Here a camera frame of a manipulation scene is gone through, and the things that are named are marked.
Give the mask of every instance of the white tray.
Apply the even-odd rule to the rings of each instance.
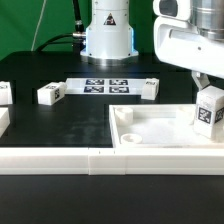
[[[130,148],[223,148],[223,121],[219,122],[216,139],[211,140],[193,130],[193,125],[178,122],[176,111],[180,107],[193,105],[123,105],[133,109],[133,123],[119,126],[115,119],[115,108],[110,106],[110,127],[114,148],[127,148],[121,144],[121,136],[128,133],[140,135],[141,144],[130,144]]]

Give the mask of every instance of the white platform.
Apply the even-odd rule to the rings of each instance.
[[[103,80],[104,84],[97,85],[86,85],[87,80]],[[127,85],[110,85],[110,80],[122,81],[126,80]],[[102,78],[87,78],[87,79],[76,79],[76,78],[68,78],[66,80],[67,90],[65,94],[88,94],[88,95],[141,95],[142,88],[145,84],[145,79],[102,79]],[[85,92],[85,87],[96,87],[103,88],[103,92]],[[128,88],[127,92],[110,92],[110,87],[114,88]]]

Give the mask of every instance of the small white block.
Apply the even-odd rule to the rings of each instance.
[[[0,82],[0,105],[12,104],[10,82]]]
[[[215,140],[222,128],[224,115],[224,90],[209,86],[197,95],[197,109],[194,122],[195,132]]]
[[[0,108],[0,137],[10,124],[8,108]]]
[[[141,99],[155,100],[159,92],[159,79],[146,79],[142,89]]]
[[[38,103],[53,105],[65,96],[66,84],[64,82],[51,82],[37,90]]]

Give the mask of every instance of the green screen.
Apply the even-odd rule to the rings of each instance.
[[[30,51],[44,0],[0,1],[0,59],[16,51]],[[91,0],[79,0],[85,28],[91,22]],[[130,0],[130,25],[135,30],[135,48],[153,51],[152,0]],[[36,38],[36,49],[48,39],[74,31],[72,0],[47,0]],[[72,51],[71,46],[50,46],[48,51]]]

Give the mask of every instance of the black tabletop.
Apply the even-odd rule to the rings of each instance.
[[[83,63],[71,53],[18,52],[0,63],[2,81],[10,81],[14,104],[11,124],[0,145],[12,147],[112,147],[109,105],[195,103],[196,89],[188,70],[142,55],[138,63],[101,67]],[[37,103],[37,90],[67,78],[158,78],[155,101],[140,95],[66,95],[53,106]]]
[[[190,72],[150,55],[137,64],[100,68],[69,53],[18,52],[1,61],[0,76],[11,82],[14,96],[1,146],[112,147],[108,105],[195,102]],[[52,107],[37,104],[38,88],[67,77],[155,77],[160,92],[154,102],[140,96],[73,95]],[[4,224],[222,224],[224,177],[0,176],[0,208]]]

